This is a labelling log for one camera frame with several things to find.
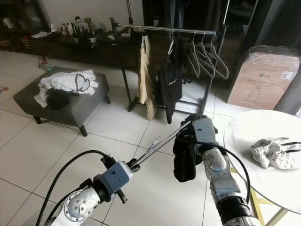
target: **clothing rack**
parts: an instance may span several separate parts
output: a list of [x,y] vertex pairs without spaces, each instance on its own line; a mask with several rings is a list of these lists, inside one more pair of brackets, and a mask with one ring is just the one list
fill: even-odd
[[[217,54],[220,55],[221,49],[222,49],[222,46],[223,46],[223,43],[224,43],[225,34],[226,34],[226,31],[227,31],[227,26],[225,25],[225,20],[226,20],[228,9],[229,9],[229,3],[230,3],[230,0],[227,0],[226,7],[225,7],[225,12],[224,12],[223,19],[222,19],[221,30],[218,31],[218,32],[215,32],[215,31],[202,31],[202,30],[188,30],[188,29],[180,29],[180,28],[144,26],[144,25],[133,25],[133,24],[119,24],[119,23],[116,23],[114,18],[112,17],[112,18],[110,18],[110,20],[111,20],[113,35],[114,35],[116,44],[118,45],[119,40],[121,39],[121,34],[128,31],[128,29],[131,29],[131,31],[133,31],[134,28],[139,29],[139,30],[143,29],[143,30],[166,31],[166,32],[182,32],[182,33],[205,34],[205,35],[214,35],[214,36],[219,34],[220,38],[219,38],[219,42],[218,42],[218,45],[217,45]],[[124,29],[122,29],[121,31],[118,31],[117,27],[124,27]],[[130,91],[129,91],[129,87],[128,87],[128,83],[127,83],[127,76],[126,76],[126,72],[125,72],[125,68],[124,68],[124,63],[123,63],[123,60],[122,60],[121,57],[120,57],[120,63],[121,63],[121,70],[122,70],[124,83],[125,83],[125,86],[126,86],[127,97],[128,97],[128,101],[129,101],[129,106],[127,108],[127,111],[131,112],[133,110],[134,106],[138,103],[139,98],[137,96],[135,96],[135,98],[132,100],[131,94],[130,94]],[[217,66],[217,60],[215,60],[215,62],[214,62],[214,68],[216,68],[216,66]],[[208,95],[209,95],[209,92],[210,92],[210,88],[211,88],[213,79],[214,78],[210,78],[210,80],[208,81],[208,83],[206,85],[204,96],[203,96],[203,98],[201,98],[199,103],[193,103],[193,102],[184,101],[184,100],[179,100],[178,102],[198,106],[199,107],[198,113],[200,115],[203,115],[204,111],[205,111],[205,106],[206,106],[206,103],[207,103],[207,99],[208,99]],[[181,110],[177,110],[177,109],[175,109],[175,111],[182,112],[182,113],[190,113],[190,112],[181,111]]]

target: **gray ottoman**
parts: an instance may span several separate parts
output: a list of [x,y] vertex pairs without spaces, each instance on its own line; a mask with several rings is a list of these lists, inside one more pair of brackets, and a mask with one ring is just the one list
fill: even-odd
[[40,92],[38,87],[42,78],[49,77],[57,72],[75,72],[77,70],[63,67],[54,67],[51,71],[44,73],[31,84],[26,86],[23,90],[14,95],[14,100],[22,108],[26,114],[34,117],[38,124],[41,124],[41,119],[48,119],[62,124],[76,126],[80,129],[83,136],[87,136],[87,131],[84,122],[90,116],[93,110],[104,99],[110,104],[108,97],[109,85],[104,74],[94,73],[96,81],[99,86],[95,89],[95,93],[81,94],[79,96],[70,96],[70,103],[68,106],[60,110],[52,110],[50,107],[42,108],[34,99],[34,96]]

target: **marble tabletop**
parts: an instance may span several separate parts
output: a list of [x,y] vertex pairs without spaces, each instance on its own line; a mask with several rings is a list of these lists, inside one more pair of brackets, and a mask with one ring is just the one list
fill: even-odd
[[[289,137],[285,142],[301,141],[301,119],[271,110],[248,111],[229,122],[224,133],[224,146],[245,164],[251,187],[260,195],[289,211],[301,214],[301,169],[264,169],[255,162],[250,146],[260,139]],[[246,179],[239,163],[230,161]]]

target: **white tile floor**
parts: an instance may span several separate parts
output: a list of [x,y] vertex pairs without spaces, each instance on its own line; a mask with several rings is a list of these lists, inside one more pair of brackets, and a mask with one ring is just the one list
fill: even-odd
[[[186,114],[175,113],[168,125],[165,111],[158,110],[154,120],[146,120],[146,109],[137,105],[127,112],[127,96],[120,69],[50,59],[57,66],[104,73],[110,86],[111,105],[100,102],[86,121],[88,137],[77,128],[43,123],[37,125],[14,102],[12,96],[44,73],[38,68],[38,56],[1,52],[0,85],[9,91],[0,94],[0,225],[32,226],[35,224],[43,198],[55,174],[71,157],[90,149],[98,149],[128,161],[143,153],[158,136],[165,136],[179,126]],[[131,94],[136,93],[137,75],[127,71]],[[201,82],[185,85],[184,100],[198,101],[204,93]],[[225,103],[227,90],[213,86],[206,105],[206,115],[213,119],[223,144],[222,135],[235,115],[248,111]],[[178,104],[182,109],[191,106]],[[173,176],[172,143],[142,165],[130,183],[124,187],[128,203],[119,199],[103,203],[84,226],[192,225],[220,226],[217,210],[210,194],[203,165],[197,166],[195,180],[180,184]],[[58,181],[46,213],[63,195],[88,177],[102,173],[104,167],[95,155],[85,156],[70,166]],[[267,222],[277,208],[263,207]],[[299,215],[289,213],[279,226],[299,221]]]

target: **white crumpled cloth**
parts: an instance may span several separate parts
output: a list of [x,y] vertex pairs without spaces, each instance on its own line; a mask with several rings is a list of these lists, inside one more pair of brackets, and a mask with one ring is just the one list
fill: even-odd
[[[77,80],[75,80],[77,74],[82,75],[82,77],[78,76]],[[84,91],[78,91],[76,83],[78,88],[82,88]],[[48,89],[62,89],[68,92],[93,95],[95,93],[93,87],[98,87],[98,83],[95,81],[93,71],[86,70],[82,72],[55,73],[50,77],[41,79],[39,87],[40,93],[34,96],[34,99],[44,108],[47,106]]]
[[279,139],[266,140],[261,139],[250,147],[253,159],[259,162],[265,169],[269,165],[282,170],[301,168],[301,151],[286,152],[289,150],[298,150],[301,144],[282,144]]

